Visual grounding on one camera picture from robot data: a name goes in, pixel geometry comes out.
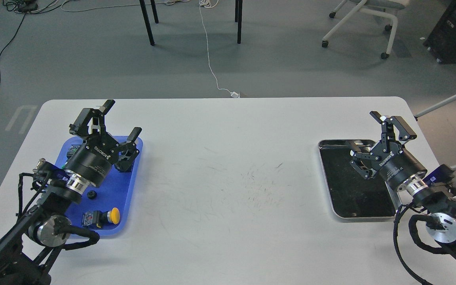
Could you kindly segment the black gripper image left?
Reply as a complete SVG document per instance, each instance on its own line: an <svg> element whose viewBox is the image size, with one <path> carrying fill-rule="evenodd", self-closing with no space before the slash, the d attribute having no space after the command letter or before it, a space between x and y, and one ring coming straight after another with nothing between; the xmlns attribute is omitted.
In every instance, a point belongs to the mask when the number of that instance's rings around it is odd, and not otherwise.
<svg viewBox="0 0 456 285"><path fill-rule="evenodd" d="M69 125L69 133L85 139L75 153L65 163L63 169L70 174L77 174L88 180L94 187L100 187L119 160L124 151L133 151L136 160L140 151L136 140L142 128L133 128L125 142L119 143L111 135L107 135L105 115L113 107L115 101L107 100L100 108L83 108L73 124Z"/></svg>

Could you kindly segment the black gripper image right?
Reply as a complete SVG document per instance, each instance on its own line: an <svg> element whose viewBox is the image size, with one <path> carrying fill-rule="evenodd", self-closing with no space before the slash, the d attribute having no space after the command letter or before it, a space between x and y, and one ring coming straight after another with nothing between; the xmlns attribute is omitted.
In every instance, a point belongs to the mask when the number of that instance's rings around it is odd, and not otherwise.
<svg viewBox="0 0 456 285"><path fill-rule="evenodd" d="M413 175L424 178L427 173L425 166L402 146L402 143L417 138L413 129L401 116L387 117L377 111L371 111L370 115L381 125L381 140L347 141L350 166L365 180L373 179L378 173L396 192Z"/></svg>

